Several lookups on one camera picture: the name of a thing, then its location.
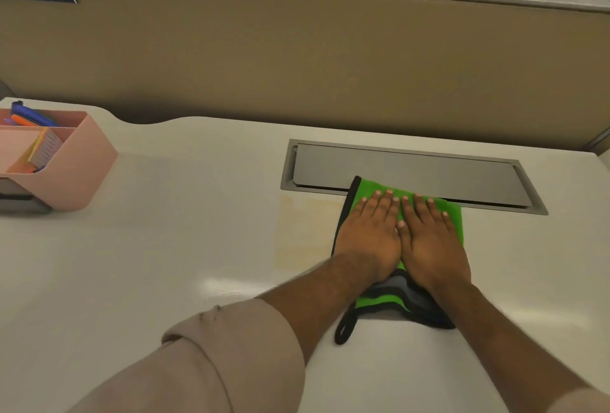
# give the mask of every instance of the shirt sleeve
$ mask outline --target shirt sleeve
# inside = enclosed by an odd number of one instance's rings
[[[265,301],[197,314],[173,326],[162,343],[69,413],[296,413],[299,407],[301,348]]]
[[[596,389],[576,389],[553,403],[547,413],[610,413],[610,396]]]

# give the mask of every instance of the pencil holder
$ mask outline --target pencil holder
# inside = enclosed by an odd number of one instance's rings
[[[38,111],[59,125],[52,131],[63,144],[38,172],[0,173],[0,210],[83,209],[110,171],[118,152],[88,113]],[[0,109],[0,122],[9,117],[10,109]],[[40,128],[0,126],[0,130],[31,132]]]

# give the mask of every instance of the cubicle wall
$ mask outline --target cubicle wall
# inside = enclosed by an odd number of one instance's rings
[[[587,2],[78,2],[0,0],[16,95],[573,150],[610,126],[610,14]]]

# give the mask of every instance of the desk surface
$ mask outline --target desk surface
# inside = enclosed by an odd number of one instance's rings
[[[593,154],[203,117],[134,125],[95,107],[26,104],[88,111],[120,155],[87,209],[0,216],[4,413],[61,412],[172,324],[324,259],[343,198],[279,189],[289,139],[518,159],[549,216],[465,208],[473,279],[610,390],[610,172]],[[301,413],[504,411],[455,331],[361,320],[343,347],[331,333]]]

